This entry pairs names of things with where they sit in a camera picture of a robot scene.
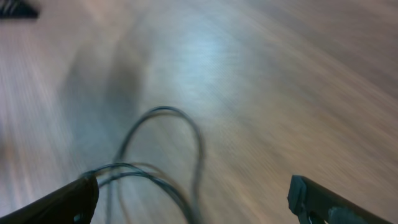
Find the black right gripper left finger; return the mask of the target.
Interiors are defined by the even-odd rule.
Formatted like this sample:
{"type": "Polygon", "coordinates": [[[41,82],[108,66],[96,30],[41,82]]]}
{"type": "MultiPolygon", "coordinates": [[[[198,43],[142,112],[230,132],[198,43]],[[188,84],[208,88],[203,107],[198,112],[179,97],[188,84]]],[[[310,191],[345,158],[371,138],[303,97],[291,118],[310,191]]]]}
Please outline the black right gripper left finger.
{"type": "Polygon", "coordinates": [[[96,177],[86,175],[1,217],[1,223],[90,223],[98,199],[96,177]]]}

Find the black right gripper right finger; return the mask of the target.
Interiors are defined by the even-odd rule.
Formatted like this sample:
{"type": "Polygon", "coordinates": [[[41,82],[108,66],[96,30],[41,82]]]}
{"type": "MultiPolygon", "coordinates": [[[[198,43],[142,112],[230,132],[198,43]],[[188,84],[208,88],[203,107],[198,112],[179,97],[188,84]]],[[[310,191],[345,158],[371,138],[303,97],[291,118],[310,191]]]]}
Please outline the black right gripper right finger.
{"type": "Polygon", "coordinates": [[[389,224],[302,175],[292,176],[287,200],[301,224],[389,224]]]}

